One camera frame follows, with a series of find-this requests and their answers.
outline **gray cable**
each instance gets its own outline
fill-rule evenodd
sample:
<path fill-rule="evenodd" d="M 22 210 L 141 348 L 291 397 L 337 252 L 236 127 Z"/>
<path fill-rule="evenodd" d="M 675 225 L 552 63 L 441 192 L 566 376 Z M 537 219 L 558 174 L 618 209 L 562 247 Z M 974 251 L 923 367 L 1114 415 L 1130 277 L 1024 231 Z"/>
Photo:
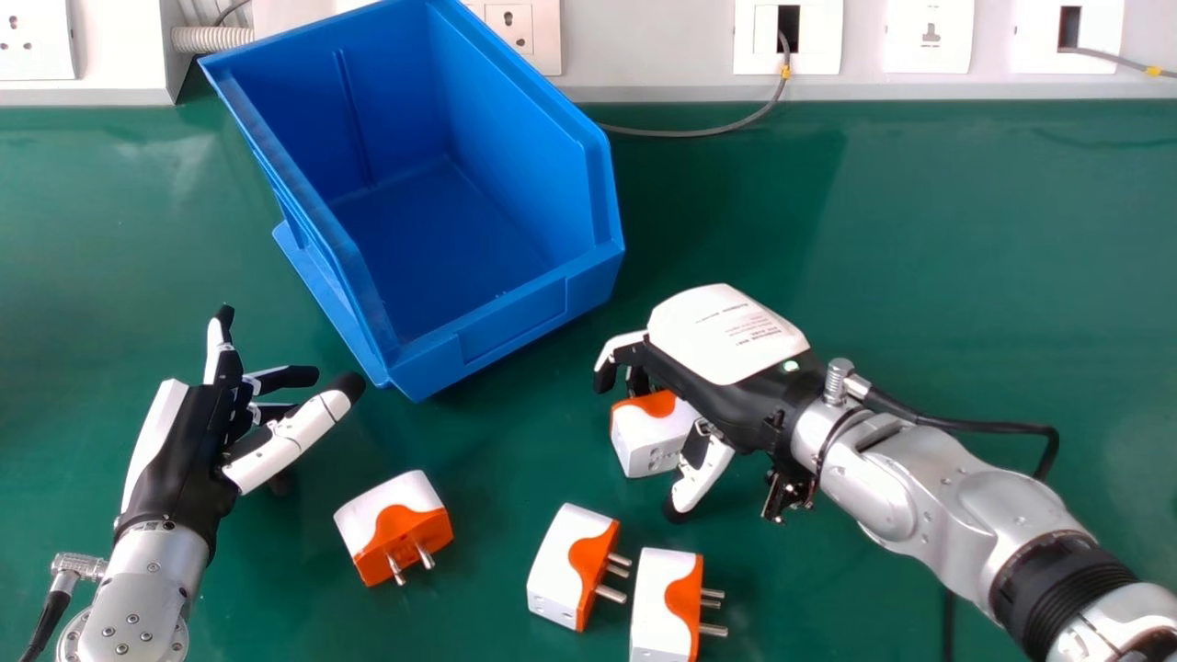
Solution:
<path fill-rule="evenodd" d="M 245 7 L 250 2 L 253 2 L 253 0 L 237 0 L 237 2 L 233 2 L 228 7 L 221 9 L 221 13 L 217 14 L 217 18 L 213 19 L 213 27 L 217 27 L 219 25 L 225 25 L 225 19 L 227 19 L 230 14 L 240 9 L 241 7 Z"/>
<path fill-rule="evenodd" d="M 1111 53 L 1104 53 L 1103 51 L 1096 51 L 1093 48 L 1059 48 L 1059 53 L 1075 53 L 1076 55 L 1086 55 L 1089 58 L 1097 58 L 1099 60 L 1108 60 L 1109 62 L 1116 62 L 1117 65 L 1124 65 L 1128 68 L 1136 69 L 1138 72 L 1148 73 L 1149 69 L 1157 68 L 1161 78 L 1177 78 L 1177 72 L 1165 71 L 1159 67 L 1150 67 L 1149 65 L 1142 65 L 1136 60 L 1129 60 L 1128 58 L 1121 58 L 1119 55 L 1112 55 Z"/>
<path fill-rule="evenodd" d="M 785 66 L 789 66 L 791 55 L 789 52 L 789 40 L 785 39 L 785 33 L 778 32 L 777 37 L 780 39 L 780 45 L 785 51 Z M 733 121 L 731 124 L 725 124 L 723 126 L 713 126 L 711 128 L 699 128 L 696 131 L 656 131 L 650 128 L 630 128 L 626 126 L 613 126 L 611 124 L 597 123 L 601 128 L 611 133 L 620 133 L 623 135 L 638 135 L 641 138 L 706 138 L 709 135 L 719 135 L 722 133 L 731 133 L 732 131 L 739 131 L 745 126 L 754 123 L 756 120 L 769 114 L 769 111 L 774 108 L 778 102 L 780 102 L 780 95 L 785 92 L 785 84 L 789 79 L 784 75 L 780 77 L 780 82 L 777 84 L 777 91 L 772 93 L 772 99 L 767 104 L 760 106 L 754 113 L 747 115 L 744 119 Z"/>

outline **white corrugated hose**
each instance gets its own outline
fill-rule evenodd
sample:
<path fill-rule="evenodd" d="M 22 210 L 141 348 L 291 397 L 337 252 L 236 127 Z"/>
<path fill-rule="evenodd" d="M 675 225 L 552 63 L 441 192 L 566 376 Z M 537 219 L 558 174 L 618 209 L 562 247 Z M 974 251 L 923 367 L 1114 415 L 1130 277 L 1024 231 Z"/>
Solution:
<path fill-rule="evenodd" d="M 172 46 L 180 53 L 217 53 L 253 41 L 252 27 L 173 27 Z"/>

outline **black rectangular opening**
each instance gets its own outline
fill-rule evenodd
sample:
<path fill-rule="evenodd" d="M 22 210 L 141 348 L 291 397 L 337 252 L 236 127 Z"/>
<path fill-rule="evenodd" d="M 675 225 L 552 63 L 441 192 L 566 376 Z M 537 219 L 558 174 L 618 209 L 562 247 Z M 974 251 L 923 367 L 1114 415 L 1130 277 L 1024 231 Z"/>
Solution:
<path fill-rule="evenodd" d="M 780 5 L 777 7 L 777 29 L 785 34 L 789 40 L 789 52 L 796 53 L 802 42 L 802 8 L 799 5 Z M 784 53 L 785 48 L 777 40 L 777 53 Z"/>
<path fill-rule="evenodd" d="M 1083 7 L 1063 7 L 1058 16 L 1058 47 L 1079 47 L 1079 21 Z"/>

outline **metal prong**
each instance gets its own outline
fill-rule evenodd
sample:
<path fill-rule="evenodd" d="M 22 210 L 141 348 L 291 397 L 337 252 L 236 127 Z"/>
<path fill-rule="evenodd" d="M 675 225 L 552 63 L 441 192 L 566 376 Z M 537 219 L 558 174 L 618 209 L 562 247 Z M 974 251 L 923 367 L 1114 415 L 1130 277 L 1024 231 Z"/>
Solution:
<path fill-rule="evenodd" d="M 711 623 L 699 623 L 699 634 L 707 635 L 709 637 L 726 637 L 727 628 L 723 625 L 712 625 Z"/>
<path fill-rule="evenodd" d="M 435 568 L 437 563 L 433 562 L 433 555 L 430 554 L 430 550 L 421 547 L 421 543 L 413 544 L 417 545 L 417 555 L 421 557 L 421 565 L 424 565 L 426 570 Z"/>
<path fill-rule="evenodd" d="M 392 569 L 392 578 L 397 581 L 397 585 L 405 585 L 405 576 L 400 574 L 400 563 L 397 563 L 397 560 L 391 554 L 385 554 L 385 557 L 388 558 L 388 568 Z"/>
<path fill-rule="evenodd" d="M 597 595 L 604 597 L 605 600 L 613 601 L 618 604 L 625 604 L 630 600 L 630 596 L 625 595 L 624 593 L 617 589 L 611 589 L 605 584 L 597 584 L 597 588 L 593 590 Z"/>

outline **screw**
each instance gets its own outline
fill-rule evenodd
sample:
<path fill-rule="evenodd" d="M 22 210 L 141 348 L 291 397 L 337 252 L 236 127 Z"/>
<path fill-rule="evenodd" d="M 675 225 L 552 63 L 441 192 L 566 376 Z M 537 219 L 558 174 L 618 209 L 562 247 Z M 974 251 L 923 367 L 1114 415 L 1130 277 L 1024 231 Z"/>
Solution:
<path fill-rule="evenodd" d="M 846 377 L 855 373 L 855 364 L 846 358 L 830 362 L 825 371 L 825 392 L 822 399 L 830 406 L 842 406 L 846 402 Z"/>

